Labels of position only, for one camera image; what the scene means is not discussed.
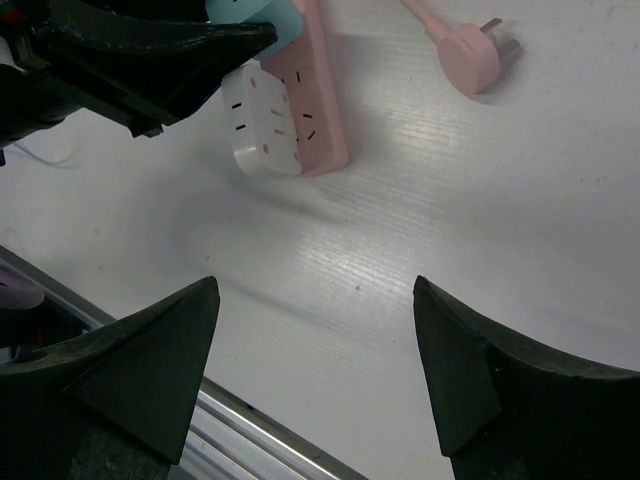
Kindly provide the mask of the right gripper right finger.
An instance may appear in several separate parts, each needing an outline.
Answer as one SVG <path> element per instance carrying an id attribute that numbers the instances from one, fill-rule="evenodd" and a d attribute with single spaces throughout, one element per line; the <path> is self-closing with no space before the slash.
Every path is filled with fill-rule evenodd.
<path id="1" fill-rule="evenodd" d="M 636 479 L 639 374 L 551 348 L 424 277 L 414 319 L 457 479 Z"/>

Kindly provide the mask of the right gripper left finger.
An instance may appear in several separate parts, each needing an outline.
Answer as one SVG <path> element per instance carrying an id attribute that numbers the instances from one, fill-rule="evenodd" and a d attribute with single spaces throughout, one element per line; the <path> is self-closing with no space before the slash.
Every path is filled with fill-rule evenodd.
<path id="1" fill-rule="evenodd" d="M 180 462 L 220 307 L 205 277 L 1 367 L 5 479 L 165 479 Z"/>

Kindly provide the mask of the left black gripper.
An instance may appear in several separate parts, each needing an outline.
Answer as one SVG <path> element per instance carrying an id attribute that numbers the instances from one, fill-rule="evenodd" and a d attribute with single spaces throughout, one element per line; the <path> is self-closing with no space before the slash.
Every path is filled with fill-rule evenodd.
<path id="1" fill-rule="evenodd" d="M 2 150 L 81 107 L 157 136 L 278 38 L 268 22 L 213 23 L 202 1 L 32 1 L 31 55 L 46 90 L 14 60 L 25 21 L 18 1 L 1 2 Z"/>

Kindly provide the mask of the white plug adapter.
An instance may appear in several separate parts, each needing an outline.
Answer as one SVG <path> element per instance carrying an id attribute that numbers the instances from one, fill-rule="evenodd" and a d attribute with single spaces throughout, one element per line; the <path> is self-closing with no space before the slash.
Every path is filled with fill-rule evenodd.
<path id="1" fill-rule="evenodd" d="M 284 83 L 245 64 L 221 84 L 236 163 L 249 176 L 302 173 L 298 137 Z"/>

